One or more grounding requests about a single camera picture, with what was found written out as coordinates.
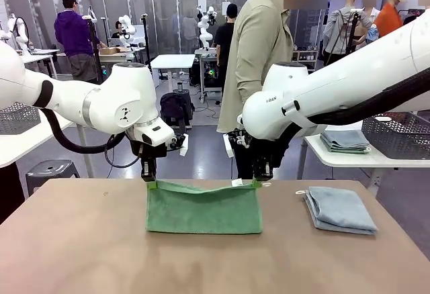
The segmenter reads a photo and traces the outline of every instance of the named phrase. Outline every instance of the brown table top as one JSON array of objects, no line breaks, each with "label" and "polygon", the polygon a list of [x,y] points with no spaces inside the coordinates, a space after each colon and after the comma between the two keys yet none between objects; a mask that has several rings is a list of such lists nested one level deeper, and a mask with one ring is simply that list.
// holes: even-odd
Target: brown table top
[{"label": "brown table top", "polygon": [[[309,186],[356,191],[378,235],[315,229],[295,194]],[[258,194],[261,235],[158,234],[145,231],[141,180],[50,180],[0,226],[0,293],[429,293],[429,261],[360,183],[274,181]]]}]

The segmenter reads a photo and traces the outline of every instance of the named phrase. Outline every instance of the gray basket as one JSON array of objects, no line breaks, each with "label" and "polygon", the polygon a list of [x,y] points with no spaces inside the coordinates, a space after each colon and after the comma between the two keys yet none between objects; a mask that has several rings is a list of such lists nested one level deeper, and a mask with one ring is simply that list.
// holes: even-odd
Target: gray basket
[{"label": "gray basket", "polygon": [[14,103],[0,109],[0,135],[18,135],[40,123],[39,110],[35,107]]},{"label": "gray basket", "polygon": [[[390,117],[378,121],[375,117]],[[388,158],[430,159],[430,122],[412,113],[384,113],[363,121],[362,132],[370,144]]]}]

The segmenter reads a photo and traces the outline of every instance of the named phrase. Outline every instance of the orange shirt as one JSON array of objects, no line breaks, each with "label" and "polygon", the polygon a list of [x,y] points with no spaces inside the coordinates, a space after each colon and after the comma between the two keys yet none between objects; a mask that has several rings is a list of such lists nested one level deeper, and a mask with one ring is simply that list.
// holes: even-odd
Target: orange shirt
[{"label": "orange shirt", "polygon": [[378,27],[380,38],[403,26],[396,8],[389,3],[385,3],[374,23]]}]

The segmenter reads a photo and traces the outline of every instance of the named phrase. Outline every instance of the light blue cloth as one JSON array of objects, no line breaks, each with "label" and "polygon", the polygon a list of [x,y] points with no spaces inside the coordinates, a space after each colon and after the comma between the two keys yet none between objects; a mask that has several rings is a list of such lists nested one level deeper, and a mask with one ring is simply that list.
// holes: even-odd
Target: light blue cloth
[{"label": "light blue cloth", "polygon": [[320,139],[329,152],[365,154],[370,143],[360,130],[325,131]]},{"label": "light blue cloth", "polygon": [[328,187],[309,187],[304,200],[318,229],[374,235],[378,228],[357,193]]},{"label": "light blue cloth", "polygon": [[375,25],[373,25],[368,32],[367,37],[365,37],[365,42],[367,44],[371,44],[372,42],[379,39],[379,31]]}]

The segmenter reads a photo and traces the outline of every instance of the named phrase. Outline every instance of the person in purple hoodie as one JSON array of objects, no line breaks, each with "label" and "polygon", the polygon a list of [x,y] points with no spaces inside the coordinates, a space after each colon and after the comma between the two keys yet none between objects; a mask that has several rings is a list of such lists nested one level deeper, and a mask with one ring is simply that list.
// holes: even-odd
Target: person in purple hoodie
[{"label": "person in purple hoodie", "polygon": [[[56,16],[55,37],[64,47],[72,69],[73,79],[97,83],[97,69],[93,57],[91,35],[87,21],[77,12],[77,0],[62,0],[65,10]],[[97,37],[99,47],[107,48]]]}]

